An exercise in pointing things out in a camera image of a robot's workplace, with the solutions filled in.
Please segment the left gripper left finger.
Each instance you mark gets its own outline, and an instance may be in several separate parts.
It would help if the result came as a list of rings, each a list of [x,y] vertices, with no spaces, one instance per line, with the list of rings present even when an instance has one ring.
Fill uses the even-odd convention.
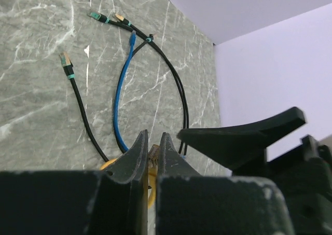
[[[100,171],[101,179],[90,201],[86,234],[147,234],[148,132]]]

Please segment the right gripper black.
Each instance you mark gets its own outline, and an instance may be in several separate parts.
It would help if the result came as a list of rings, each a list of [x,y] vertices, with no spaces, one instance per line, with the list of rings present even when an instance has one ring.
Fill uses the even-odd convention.
[[[331,234],[331,149],[306,135],[268,161],[270,145],[306,123],[292,107],[270,118],[222,128],[186,128],[177,137],[234,176],[264,177],[282,192],[297,234]]]

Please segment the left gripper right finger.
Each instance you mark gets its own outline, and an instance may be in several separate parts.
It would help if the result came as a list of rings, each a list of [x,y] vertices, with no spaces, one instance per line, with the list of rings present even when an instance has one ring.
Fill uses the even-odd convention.
[[[164,132],[161,137],[156,182],[168,177],[201,177],[175,149],[171,135]]]

